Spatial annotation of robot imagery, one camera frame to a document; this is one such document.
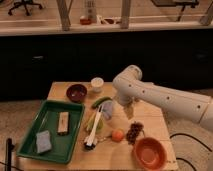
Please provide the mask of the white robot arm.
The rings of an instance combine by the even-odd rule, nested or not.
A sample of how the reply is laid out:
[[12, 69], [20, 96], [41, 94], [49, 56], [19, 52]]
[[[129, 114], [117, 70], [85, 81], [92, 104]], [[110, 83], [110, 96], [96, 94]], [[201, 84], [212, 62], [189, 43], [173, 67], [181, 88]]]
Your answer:
[[113, 79], [120, 105], [131, 104], [133, 99], [151, 103], [174, 112], [213, 132], [213, 97], [142, 82], [142, 71], [129, 65]]

